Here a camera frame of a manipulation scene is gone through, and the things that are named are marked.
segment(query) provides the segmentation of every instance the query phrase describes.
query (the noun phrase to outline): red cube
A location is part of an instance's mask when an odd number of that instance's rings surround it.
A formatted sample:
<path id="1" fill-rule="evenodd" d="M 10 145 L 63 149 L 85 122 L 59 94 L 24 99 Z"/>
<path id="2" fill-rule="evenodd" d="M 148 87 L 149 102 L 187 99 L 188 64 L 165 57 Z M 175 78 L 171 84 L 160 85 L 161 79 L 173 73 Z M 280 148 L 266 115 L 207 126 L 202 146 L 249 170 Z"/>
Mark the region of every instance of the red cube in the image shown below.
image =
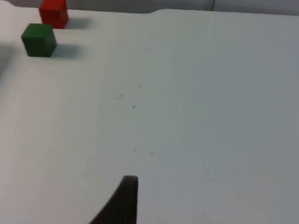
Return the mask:
<path id="1" fill-rule="evenodd" d="M 39 7 L 43 24 L 63 29 L 69 19 L 65 0 L 44 0 Z"/>

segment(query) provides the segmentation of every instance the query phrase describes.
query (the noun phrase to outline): white wall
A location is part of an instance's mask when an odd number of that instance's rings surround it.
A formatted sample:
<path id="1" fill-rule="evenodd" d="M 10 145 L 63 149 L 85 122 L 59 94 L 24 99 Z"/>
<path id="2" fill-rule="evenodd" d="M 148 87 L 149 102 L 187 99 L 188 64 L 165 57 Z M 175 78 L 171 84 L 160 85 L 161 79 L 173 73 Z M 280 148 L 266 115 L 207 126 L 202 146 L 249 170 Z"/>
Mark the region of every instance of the white wall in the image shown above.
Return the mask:
<path id="1" fill-rule="evenodd" d="M 299 15 L 299 0 L 216 0 L 214 10 Z"/>
<path id="2" fill-rule="evenodd" d="M 8 0 L 16 6 L 38 7 L 42 0 Z M 211 10 L 213 0 L 67 0 L 69 9 L 148 13 L 163 8 Z"/>

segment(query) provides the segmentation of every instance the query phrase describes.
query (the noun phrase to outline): cube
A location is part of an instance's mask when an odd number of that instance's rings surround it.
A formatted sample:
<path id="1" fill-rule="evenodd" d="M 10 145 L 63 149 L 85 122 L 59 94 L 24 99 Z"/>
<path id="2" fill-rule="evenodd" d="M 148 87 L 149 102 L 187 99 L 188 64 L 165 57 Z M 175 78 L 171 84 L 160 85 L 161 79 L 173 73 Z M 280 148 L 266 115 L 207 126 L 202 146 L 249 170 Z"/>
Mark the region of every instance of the cube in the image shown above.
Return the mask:
<path id="1" fill-rule="evenodd" d="M 30 57 L 51 57 L 56 39 L 51 25 L 31 23 L 22 34 L 22 40 Z"/>
<path id="2" fill-rule="evenodd" d="M 39 7 L 43 24 L 63 29 L 69 19 L 65 0 L 44 0 Z"/>

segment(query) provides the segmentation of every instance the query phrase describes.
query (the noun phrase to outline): green cube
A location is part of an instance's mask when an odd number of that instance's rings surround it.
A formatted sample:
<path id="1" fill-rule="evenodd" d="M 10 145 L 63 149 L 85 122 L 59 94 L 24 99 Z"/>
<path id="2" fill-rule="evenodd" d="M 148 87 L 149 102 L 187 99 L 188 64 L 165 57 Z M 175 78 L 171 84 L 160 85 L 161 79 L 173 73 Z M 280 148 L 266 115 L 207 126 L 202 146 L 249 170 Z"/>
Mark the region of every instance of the green cube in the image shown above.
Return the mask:
<path id="1" fill-rule="evenodd" d="M 30 23 L 22 40 L 30 57 L 51 57 L 56 47 L 52 26 L 48 24 Z"/>

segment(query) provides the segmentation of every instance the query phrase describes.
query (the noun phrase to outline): table surface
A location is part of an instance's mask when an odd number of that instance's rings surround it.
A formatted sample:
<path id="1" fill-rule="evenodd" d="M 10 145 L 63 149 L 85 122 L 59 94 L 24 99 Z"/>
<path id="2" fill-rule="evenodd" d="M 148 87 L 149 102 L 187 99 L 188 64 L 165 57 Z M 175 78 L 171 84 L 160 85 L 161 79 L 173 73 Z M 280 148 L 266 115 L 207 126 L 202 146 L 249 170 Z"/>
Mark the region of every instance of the table surface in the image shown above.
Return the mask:
<path id="1" fill-rule="evenodd" d="M 296 224 L 299 17 L 69 11 L 0 2 L 0 223 L 86 224 L 123 175 L 140 224 Z"/>

